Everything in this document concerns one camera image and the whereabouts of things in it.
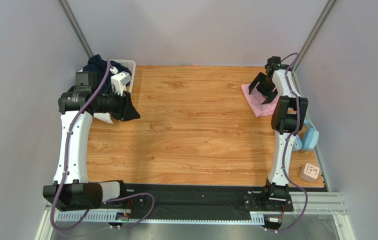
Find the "pink t shirt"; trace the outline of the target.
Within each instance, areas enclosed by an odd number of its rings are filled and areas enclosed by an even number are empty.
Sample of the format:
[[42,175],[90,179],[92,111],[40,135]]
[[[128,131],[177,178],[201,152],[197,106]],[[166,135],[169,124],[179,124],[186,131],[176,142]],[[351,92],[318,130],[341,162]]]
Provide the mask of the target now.
[[243,84],[241,85],[241,90],[255,117],[271,116],[274,113],[279,98],[276,97],[271,103],[263,104],[265,98],[257,90],[249,94],[248,87],[248,83]]

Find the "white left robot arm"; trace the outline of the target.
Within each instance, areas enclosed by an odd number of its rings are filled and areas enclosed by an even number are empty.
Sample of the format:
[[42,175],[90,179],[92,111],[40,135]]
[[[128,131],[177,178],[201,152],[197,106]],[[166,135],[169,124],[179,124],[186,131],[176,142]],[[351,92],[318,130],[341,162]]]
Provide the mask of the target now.
[[122,180],[89,182],[87,147],[89,130],[95,114],[106,114],[117,121],[140,118],[131,101],[127,84],[132,77],[127,72],[113,73],[105,84],[96,72],[76,73],[75,85],[58,99],[61,114],[62,139],[59,162],[51,185],[43,187],[43,197],[61,212],[98,209],[108,200],[125,195]]

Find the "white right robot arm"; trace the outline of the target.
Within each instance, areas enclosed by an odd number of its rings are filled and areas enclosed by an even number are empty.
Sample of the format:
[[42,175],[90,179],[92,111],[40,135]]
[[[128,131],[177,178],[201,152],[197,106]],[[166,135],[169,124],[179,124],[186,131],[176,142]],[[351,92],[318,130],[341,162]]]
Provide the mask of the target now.
[[275,134],[273,165],[258,200],[268,211],[281,210],[290,200],[289,165],[292,148],[304,125],[308,99],[296,90],[292,79],[292,64],[283,64],[282,58],[272,56],[267,60],[265,72],[260,72],[248,86],[248,93],[260,93],[262,102],[277,101],[271,127]]

